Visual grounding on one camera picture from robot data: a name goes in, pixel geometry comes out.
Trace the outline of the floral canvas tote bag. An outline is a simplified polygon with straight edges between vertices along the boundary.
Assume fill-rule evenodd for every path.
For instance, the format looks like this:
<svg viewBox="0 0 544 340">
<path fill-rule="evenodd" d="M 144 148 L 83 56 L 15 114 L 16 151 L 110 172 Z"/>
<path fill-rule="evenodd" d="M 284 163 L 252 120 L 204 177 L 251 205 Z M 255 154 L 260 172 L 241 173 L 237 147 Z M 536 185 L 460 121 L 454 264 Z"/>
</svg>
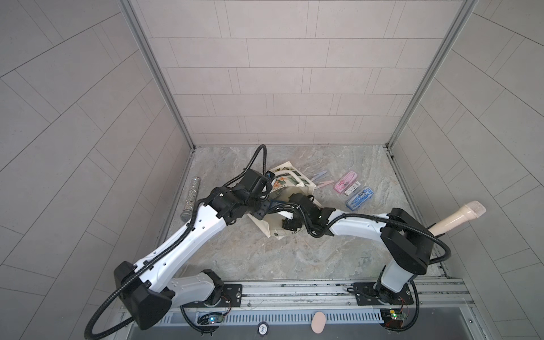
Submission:
<svg viewBox="0 0 544 340">
<path fill-rule="evenodd" d="M 300 170 L 296 169 L 290 161 L 287 161 L 271 169 L 276 175 L 273 183 L 273 189 L 269 196 L 272 205 L 278 205 L 288 202 L 293 194 L 313 195 L 317 185 L 306 177 Z M 263 220 L 258 220 L 249 215 L 249 219 L 262 231 L 267 238 L 274 237 L 282 239 L 290 235 L 296 235 L 301 231 L 301 227 L 294 230 L 283 229 L 285 214 L 275 213 L 267 215 Z"/>
</svg>

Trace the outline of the clear case pink compass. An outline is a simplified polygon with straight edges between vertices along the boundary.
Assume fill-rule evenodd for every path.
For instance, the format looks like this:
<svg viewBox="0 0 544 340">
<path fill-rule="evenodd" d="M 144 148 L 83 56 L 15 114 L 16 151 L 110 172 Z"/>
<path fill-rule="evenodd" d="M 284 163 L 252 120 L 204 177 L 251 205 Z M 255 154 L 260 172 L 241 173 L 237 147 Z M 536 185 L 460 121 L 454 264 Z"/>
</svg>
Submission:
<svg viewBox="0 0 544 340">
<path fill-rule="evenodd" d="M 317 172 L 317 174 L 311 176 L 310 180 L 313 182 L 316 189 L 324 188 L 336 182 L 328 170 Z"/>
</svg>

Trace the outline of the clear plastic stationery box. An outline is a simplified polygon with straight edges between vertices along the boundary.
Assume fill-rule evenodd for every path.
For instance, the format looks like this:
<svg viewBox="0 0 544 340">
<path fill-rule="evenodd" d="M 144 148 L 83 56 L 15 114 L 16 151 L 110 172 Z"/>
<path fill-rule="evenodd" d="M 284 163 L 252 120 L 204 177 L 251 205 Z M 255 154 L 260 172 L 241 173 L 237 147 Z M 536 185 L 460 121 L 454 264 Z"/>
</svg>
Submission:
<svg viewBox="0 0 544 340">
<path fill-rule="evenodd" d="M 350 185 L 345 191 L 344 194 L 347 197 L 350 197 L 359 187 L 361 186 L 361 183 L 359 181 L 355 181 L 353 184 Z"/>
</svg>

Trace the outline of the pink compass set case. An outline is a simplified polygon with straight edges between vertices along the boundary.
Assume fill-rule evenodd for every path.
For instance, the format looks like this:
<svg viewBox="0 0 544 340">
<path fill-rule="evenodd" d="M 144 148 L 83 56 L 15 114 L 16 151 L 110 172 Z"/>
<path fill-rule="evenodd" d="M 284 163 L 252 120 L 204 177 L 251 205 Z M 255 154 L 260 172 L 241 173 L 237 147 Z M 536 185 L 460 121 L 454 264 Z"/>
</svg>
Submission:
<svg viewBox="0 0 544 340">
<path fill-rule="evenodd" d="M 337 193 L 342 194 L 354 183 L 357 177 L 358 174 L 355 171 L 348 171 L 336 182 L 336 184 L 334 184 L 334 190 Z"/>
</svg>

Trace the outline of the blue plastic case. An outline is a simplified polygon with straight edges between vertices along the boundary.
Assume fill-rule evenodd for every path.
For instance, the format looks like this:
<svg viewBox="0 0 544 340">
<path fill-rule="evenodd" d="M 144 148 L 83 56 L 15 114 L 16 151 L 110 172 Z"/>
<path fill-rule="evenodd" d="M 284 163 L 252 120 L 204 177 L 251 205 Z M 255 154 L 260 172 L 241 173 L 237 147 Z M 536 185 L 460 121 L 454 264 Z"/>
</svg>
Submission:
<svg viewBox="0 0 544 340">
<path fill-rule="evenodd" d="M 346 206 L 351 211 L 357 211 L 366 201 L 369 201 L 374 195 L 374 191 L 365 186 L 355 192 L 346 202 Z"/>
</svg>

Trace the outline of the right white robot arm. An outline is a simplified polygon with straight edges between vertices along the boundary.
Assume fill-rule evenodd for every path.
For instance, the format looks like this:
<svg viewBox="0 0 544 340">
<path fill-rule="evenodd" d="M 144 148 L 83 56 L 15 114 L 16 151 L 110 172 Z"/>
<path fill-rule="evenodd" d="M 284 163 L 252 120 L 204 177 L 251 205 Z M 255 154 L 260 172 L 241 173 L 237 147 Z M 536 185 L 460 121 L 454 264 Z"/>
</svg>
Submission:
<svg viewBox="0 0 544 340">
<path fill-rule="evenodd" d="M 383 244 L 392 260 L 375 284 L 379 293 L 399 293 L 410 280 L 427 272 L 434 236 L 402 209 L 381 216 L 346 213 L 321 208 L 304 194 L 291 195 L 284 208 L 294 215 L 284 223 L 289 229 L 305 227 L 314 238 L 350 236 Z"/>
</svg>

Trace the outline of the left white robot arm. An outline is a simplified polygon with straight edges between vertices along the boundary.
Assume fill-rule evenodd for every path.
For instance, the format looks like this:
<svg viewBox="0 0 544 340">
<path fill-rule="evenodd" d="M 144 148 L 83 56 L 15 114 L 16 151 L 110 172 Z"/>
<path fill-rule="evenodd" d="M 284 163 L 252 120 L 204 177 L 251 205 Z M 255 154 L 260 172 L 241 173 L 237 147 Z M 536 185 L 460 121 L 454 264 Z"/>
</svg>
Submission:
<svg viewBox="0 0 544 340">
<path fill-rule="evenodd" d="M 211 270 L 174 283 L 177 271 L 209 239 L 249 214 L 259 220 L 269 212 L 268 198 L 278 175 L 247 169 L 234 185 L 214 188 L 196 202 L 190 220 L 149 255 L 136 263 L 122 262 L 114 271 L 116 292 L 130 317 L 114 331 L 135 322 L 141 330 L 155 326 L 173 307 L 220 297 L 222 281 Z"/>
</svg>

